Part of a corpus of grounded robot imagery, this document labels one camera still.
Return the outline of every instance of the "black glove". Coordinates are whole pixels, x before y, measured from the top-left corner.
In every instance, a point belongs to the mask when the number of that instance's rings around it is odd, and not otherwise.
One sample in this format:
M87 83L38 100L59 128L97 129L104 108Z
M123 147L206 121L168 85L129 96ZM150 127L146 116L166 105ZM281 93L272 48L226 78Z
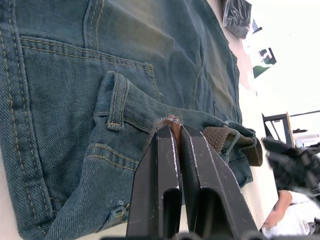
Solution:
M320 159L279 140L262 140L278 189L304 193L320 205Z

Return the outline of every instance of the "back pocket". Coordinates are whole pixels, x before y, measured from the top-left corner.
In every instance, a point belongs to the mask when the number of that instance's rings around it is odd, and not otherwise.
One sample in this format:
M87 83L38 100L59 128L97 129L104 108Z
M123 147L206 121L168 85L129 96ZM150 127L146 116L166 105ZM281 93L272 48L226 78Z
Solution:
M98 92L108 77L106 72L130 78L156 99L155 73L149 63L104 52L30 36L21 36L20 40L37 161L42 168L39 178L46 184L54 218L81 181L86 149L96 126L93 116ZM116 127L113 123L117 121L111 119L109 126ZM131 163L127 167L134 169L137 162Z

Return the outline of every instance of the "denim fabric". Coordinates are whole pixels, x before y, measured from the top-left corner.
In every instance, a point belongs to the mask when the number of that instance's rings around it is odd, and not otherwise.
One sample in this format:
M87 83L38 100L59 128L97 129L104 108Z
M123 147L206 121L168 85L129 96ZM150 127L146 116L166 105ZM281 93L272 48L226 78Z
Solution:
M153 122L241 126L237 60L205 0L0 1L0 144L20 235L127 220ZM252 181L240 149L221 155Z

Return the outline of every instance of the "person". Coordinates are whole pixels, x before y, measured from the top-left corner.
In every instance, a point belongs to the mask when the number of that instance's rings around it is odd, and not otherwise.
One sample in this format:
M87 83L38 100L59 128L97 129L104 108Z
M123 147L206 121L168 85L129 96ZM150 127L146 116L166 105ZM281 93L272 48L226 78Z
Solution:
M280 190L279 199L261 230L267 238L320 234L319 217L320 207L306 195Z

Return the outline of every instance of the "waistband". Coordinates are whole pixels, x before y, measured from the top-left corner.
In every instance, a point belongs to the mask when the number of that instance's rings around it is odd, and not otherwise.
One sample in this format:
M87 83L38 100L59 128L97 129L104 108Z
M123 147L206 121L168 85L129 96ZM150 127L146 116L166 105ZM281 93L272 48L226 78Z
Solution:
M109 116L106 127L113 131L121 131L127 123L149 133L155 121L172 114L179 117L182 124L194 129L202 131L206 127L227 126L245 137L255 138L254 130L236 122L225 122L206 112L163 104L114 71L108 71L101 82L94 114Z

